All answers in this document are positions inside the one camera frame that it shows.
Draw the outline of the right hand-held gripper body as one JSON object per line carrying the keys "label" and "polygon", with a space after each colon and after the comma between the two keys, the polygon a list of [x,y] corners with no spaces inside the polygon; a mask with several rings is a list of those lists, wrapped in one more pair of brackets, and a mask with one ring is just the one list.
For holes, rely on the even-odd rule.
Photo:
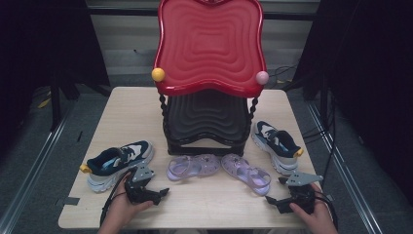
{"label": "right hand-held gripper body", "polygon": [[295,171],[286,181],[289,189],[289,203],[298,205],[307,214],[312,214],[315,207],[315,190],[312,183],[322,181],[322,175],[311,175]]}

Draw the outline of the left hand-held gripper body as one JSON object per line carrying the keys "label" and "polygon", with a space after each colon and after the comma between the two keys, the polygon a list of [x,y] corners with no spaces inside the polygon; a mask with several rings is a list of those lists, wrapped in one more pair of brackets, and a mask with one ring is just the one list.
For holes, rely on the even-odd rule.
{"label": "left hand-held gripper body", "polygon": [[146,189],[153,176],[154,173],[146,165],[136,166],[131,170],[131,175],[125,182],[125,189],[131,203],[153,202],[155,197],[159,197],[158,192]]}

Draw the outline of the translucent purple sandal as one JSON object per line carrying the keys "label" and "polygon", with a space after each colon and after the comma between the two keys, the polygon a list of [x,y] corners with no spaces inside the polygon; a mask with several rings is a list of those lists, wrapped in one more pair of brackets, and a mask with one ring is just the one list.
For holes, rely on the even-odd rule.
{"label": "translucent purple sandal", "polygon": [[251,167],[246,159],[236,154],[225,155],[221,166],[227,174],[245,183],[254,193],[265,196],[271,185],[271,176],[261,168]]}
{"label": "translucent purple sandal", "polygon": [[167,177],[178,181],[194,176],[211,176],[219,171],[220,166],[219,158],[212,154],[179,156],[169,162]]}

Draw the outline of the navy and white sneaker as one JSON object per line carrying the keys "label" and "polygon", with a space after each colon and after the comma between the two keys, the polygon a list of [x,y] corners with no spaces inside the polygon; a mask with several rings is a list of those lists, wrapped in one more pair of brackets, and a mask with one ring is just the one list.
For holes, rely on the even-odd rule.
{"label": "navy and white sneaker", "polygon": [[95,193],[111,188],[128,169],[148,164],[154,156],[150,141],[140,140],[121,147],[110,147],[80,166],[88,174],[87,185]]}
{"label": "navy and white sneaker", "polygon": [[278,130],[265,121],[258,121],[252,126],[251,138],[261,150],[270,155],[271,163],[278,173],[288,176],[297,170],[298,158],[304,150],[287,131]]}

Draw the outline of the red and black shoe rack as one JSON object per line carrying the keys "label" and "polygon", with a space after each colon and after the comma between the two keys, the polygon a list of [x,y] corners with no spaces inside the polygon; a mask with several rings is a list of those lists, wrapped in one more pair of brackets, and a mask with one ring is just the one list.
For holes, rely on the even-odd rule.
{"label": "red and black shoe rack", "polygon": [[243,154],[268,82],[258,0],[162,0],[152,78],[171,155]]}

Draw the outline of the person's right hand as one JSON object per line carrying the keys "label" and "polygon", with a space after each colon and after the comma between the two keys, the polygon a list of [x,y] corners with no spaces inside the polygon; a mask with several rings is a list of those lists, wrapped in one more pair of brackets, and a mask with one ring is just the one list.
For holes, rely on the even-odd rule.
{"label": "person's right hand", "polygon": [[313,228],[321,229],[322,227],[334,227],[336,229],[335,225],[333,224],[333,219],[331,217],[329,208],[323,201],[315,201],[314,212],[312,214],[307,214],[303,209],[301,209],[294,203],[290,203],[289,206],[291,207],[292,211],[304,221],[310,232]]}

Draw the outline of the person's left hand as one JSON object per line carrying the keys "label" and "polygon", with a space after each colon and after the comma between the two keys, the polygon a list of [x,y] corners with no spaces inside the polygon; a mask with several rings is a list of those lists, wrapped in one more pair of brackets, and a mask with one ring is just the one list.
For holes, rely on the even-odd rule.
{"label": "person's left hand", "polygon": [[130,174],[126,174],[122,178],[121,183],[116,189],[115,196],[112,198],[112,203],[105,219],[105,222],[108,223],[110,227],[121,229],[138,213],[143,212],[154,205],[152,201],[146,201],[138,204],[133,204],[130,202],[125,189],[125,181],[129,177]]}

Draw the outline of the black metal stand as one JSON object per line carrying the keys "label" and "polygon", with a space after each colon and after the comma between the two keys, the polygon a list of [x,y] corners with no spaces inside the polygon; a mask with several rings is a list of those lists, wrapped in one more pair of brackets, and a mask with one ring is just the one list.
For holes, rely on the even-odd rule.
{"label": "black metal stand", "polygon": [[51,102],[52,102],[52,125],[51,131],[55,131],[57,126],[62,122],[60,94],[63,94],[68,100],[77,100],[80,96],[81,84],[74,82],[63,82],[53,80],[51,88]]}
{"label": "black metal stand", "polygon": [[295,75],[282,90],[288,92],[298,88],[303,89],[304,100],[314,100],[316,96],[319,96],[319,116],[326,125],[328,121],[328,79],[322,74]]}

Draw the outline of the black curtain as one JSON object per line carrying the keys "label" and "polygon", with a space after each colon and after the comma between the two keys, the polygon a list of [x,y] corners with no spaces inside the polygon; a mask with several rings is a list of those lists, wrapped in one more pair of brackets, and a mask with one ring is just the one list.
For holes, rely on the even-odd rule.
{"label": "black curtain", "polygon": [[13,145],[34,91],[108,86],[86,0],[0,0],[0,152]]}
{"label": "black curtain", "polygon": [[319,0],[293,80],[331,89],[413,206],[413,0]]}

